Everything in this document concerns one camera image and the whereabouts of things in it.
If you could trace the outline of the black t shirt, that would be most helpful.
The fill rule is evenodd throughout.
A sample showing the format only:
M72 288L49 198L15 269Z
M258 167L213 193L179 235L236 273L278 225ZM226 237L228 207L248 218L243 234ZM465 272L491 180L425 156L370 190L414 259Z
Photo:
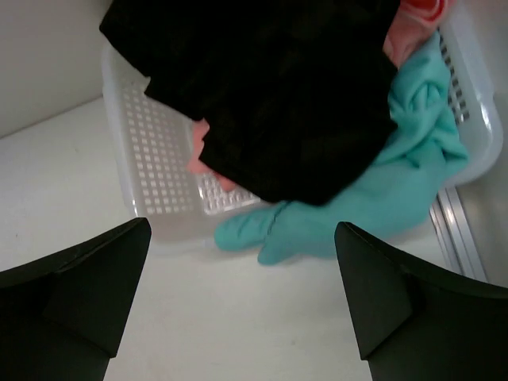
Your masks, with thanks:
M396 1L115 1L100 32L146 95L209 131L199 159L267 202L319 206L395 131Z

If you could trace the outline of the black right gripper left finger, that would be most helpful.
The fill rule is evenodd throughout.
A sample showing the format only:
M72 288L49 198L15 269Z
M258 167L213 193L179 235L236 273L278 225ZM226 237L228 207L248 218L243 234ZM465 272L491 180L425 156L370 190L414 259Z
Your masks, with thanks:
M102 380L151 240L138 217L1 273L1 378Z

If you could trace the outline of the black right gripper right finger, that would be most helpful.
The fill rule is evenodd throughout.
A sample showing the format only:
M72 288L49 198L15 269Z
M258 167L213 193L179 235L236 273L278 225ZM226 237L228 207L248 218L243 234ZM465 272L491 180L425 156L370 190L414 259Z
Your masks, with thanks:
M458 275L357 226L335 232L362 360L374 380L505 380L507 289Z

